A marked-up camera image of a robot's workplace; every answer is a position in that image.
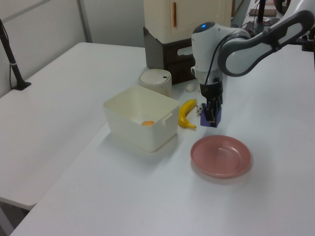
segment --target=white table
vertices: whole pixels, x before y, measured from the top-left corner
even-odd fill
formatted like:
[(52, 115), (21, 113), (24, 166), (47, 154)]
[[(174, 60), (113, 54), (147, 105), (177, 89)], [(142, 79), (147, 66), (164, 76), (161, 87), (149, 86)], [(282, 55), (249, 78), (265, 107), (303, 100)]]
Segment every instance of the white table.
[[(173, 97), (204, 102), (197, 91), (183, 91), (188, 83), (174, 86)], [(248, 75), (226, 78), (223, 95), (218, 128), (179, 128), (154, 153), (125, 143), (104, 124), (12, 235), (313, 235), (313, 54), (288, 45)], [(188, 119), (199, 120), (194, 112)], [(194, 142), (213, 134), (248, 146), (247, 173), (216, 179), (191, 163)]]
[(143, 48), (80, 43), (2, 97), (0, 201), (31, 209), (104, 125), (102, 103), (145, 68)]

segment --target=cabinet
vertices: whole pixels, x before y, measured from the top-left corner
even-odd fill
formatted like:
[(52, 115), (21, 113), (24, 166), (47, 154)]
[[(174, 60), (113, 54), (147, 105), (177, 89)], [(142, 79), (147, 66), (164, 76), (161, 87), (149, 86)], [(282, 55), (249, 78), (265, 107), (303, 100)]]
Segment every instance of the cabinet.
[(145, 27), (161, 43), (191, 38), (208, 21), (231, 24), (232, 0), (144, 0)]

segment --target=metal pole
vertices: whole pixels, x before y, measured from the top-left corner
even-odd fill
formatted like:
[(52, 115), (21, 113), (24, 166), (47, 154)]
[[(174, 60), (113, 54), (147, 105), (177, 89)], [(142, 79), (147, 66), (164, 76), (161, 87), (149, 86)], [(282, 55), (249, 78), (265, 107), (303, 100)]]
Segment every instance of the metal pole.
[(0, 39), (1, 39), (1, 42), (2, 42), (4, 50), (5, 50), (5, 53), (6, 53), (7, 57), (8, 57), (8, 59), (9, 59), (10, 65), (12, 67), (13, 73), (14, 73), (15, 78), (16, 78), (16, 86), (13, 87), (13, 89), (24, 90), (25, 88), (30, 86), (31, 83), (25, 82), (23, 80), (23, 78), (22, 78), (22, 75), (20, 73), (19, 67), (18, 67), (18, 65), (17, 65), (17, 63), (15, 61), (14, 55), (12, 53), (9, 41), (8, 41), (8, 39), (6, 37), (5, 31), (4, 31), (4, 26), (3, 26), (3, 23), (1, 21), (1, 19), (0, 19)]

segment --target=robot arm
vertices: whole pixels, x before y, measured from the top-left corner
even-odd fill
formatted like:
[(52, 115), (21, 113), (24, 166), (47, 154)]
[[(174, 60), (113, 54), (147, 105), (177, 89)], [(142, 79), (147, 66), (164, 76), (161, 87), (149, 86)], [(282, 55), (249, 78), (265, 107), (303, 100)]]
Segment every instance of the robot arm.
[[(314, 24), (314, 1), (291, 0), (283, 18), (253, 38), (244, 29), (215, 23), (198, 26), (192, 34), (196, 61), (192, 71), (200, 83), (201, 94), (207, 99), (204, 116), (210, 125), (205, 126), (216, 127), (220, 121), (222, 72), (234, 77), (249, 73), (262, 59), (304, 35)], [(215, 52), (217, 45), (220, 51)]]

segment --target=black stand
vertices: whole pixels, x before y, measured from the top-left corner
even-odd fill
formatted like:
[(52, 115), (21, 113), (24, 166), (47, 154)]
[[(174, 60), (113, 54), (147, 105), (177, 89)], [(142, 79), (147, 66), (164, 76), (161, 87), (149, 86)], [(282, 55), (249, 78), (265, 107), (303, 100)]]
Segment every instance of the black stand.
[(5, 34), (5, 31), (4, 31), (3, 24), (2, 24), (1, 20), (0, 20), (0, 39), (1, 39), (1, 42), (2, 42), (4, 50), (5, 50), (5, 53), (6, 53), (7, 57), (8, 57), (8, 59), (9, 59), (10, 65), (12, 67), (13, 73), (14, 73), (15, 78), (16, 78), (16, 86), (13, 87), (13, 89), (24, 90), (25, 88), (30, 86), (31, 83), (25, 82), (22, 79), (19, 67), (16, 64), (14, 55), (12, 53), (9, 41), (8, 41), (8, 39), (6, 37), (6, 34)]
[(264, 27), (270, 27), (280, 20), (279, 18), (273, 18), (269, 22), (264, 22), (263, 17), (264, 17), (265, 5), (266, 5), (266, 1), (261, 0), (259, 3), (257, 22), (248, 22), (245, 27), (245, 29), (252, 31), (254, 35), (261, 33)]

